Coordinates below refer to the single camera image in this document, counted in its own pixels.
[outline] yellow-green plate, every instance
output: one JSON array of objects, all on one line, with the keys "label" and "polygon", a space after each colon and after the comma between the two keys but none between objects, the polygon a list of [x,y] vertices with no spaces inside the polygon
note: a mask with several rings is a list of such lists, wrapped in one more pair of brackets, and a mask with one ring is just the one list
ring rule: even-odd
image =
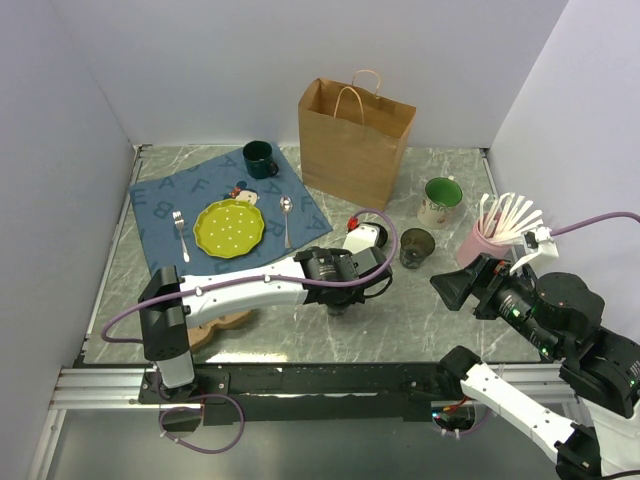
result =
[{"label": "yellow-green plate", "polygon": [[229,198],[205,208],[193,227],[196,245],[212,257],[246,255],[262,240],[264,220],[248,202]]}]

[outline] marble countertop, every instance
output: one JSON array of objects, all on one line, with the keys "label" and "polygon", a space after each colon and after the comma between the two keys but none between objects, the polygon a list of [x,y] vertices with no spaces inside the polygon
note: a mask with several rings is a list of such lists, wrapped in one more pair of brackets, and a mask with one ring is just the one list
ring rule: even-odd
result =
[{"label": "marble countertop", "polygon": [[[144,147],[138,181],[164,177],[238,147]],[[300,174],[297,147],[282,151]],[[436,176],[454,175],[464,191],[463,205],[452,227],[431,231],[436,250],[418,270],[394,259],[394,282],[384,295],[351,306],[333,317],[320,305],[278,306],[255,311],[236,330],[217,331],[194,354],[196,362],[431,362],[464,345],[489,362],[538,361],[537,351],[500,320],[480,321],[471,314],[471,299],[459,312],[445,308],[431,287],[436,273],[457,270],[455,252],[471,229],[477,203],[491,185],[479,150],[408,148],[387,213],[399,233],[421,227],[416,211],[422,187]],[[345,225],[358,207],[309,189],[334,231],[310,245],[340,247]],[[85,344],[86,363],[146,363],[142,346],[106,344],[100,328],[112,316],[136,303],[149,280],[135,217],[129,206],[117,241],[93,329]],[[112,329],[114,336],[140,338],[137,315]]]}]

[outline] wooden board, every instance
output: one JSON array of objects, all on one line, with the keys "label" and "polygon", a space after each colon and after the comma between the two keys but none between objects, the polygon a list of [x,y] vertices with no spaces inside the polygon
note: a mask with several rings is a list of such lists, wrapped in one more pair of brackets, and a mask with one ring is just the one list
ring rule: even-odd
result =
[{"label": "wooden board", "polygon": [[187,330],[187,334],[189,335],[189,346],[191,347],[191,351],[195,352],[209,343],[216,330],[230,330],[238,328],[246,322],[250,316],[251,310],[246,312],[237,312],[216,318],[204,325],[200,325],[199,327],[190,328]]}]

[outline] utensil holder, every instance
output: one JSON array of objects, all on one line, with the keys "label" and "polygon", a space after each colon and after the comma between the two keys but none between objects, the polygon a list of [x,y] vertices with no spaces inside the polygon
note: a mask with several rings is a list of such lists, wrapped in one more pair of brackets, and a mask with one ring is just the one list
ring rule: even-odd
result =
[{"label": "utensil holder", "polygon": [[473,224],[473,228],[469,232],[469,235],[467,235],[467,238],[462,242],[462,245],[456,254],[456,260],[461,268],[465,268],[481,253],[489,253],[496,258],[503,258],[510,248],[511,245],[494,245],[491,243],[480,233],[478,220],[476,220]]}]

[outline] cup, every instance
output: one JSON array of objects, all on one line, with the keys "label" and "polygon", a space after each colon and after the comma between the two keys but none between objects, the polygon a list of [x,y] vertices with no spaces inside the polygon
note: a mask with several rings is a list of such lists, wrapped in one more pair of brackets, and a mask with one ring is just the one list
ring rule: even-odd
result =
[{"label": "cup", "polygon": [[[500,219],[500,214],[496,215],[496,219]],[[462,242],[458,253],[456,254],[456,260],[460,268],[465,268],[471,262],[473,262],[481,253],[489,253],[496,258],[504,258],[511,245],[495,245],[491,243],[480,233],[478,227],[478,221],[473,224],[473,228],[467,235],[467,238]]]},{"label": "cup", "polygon": [[273,160],[273,149],[268,142],[254,140],[242,149],[247,172],[256,180],[273,177],[278,173],[278,164]]},{"label": "cup", "polygon": [[462,189],[454,177],[432,178],[424,187],[418,220],[430,229],[442,229],[451,223],[456,207],[462,201]]},{"label": "cup", "polygon": [[400,263],[405,268],[418,268],[433,253],[436,241],[421,228],[410,228],[400,237]]}]

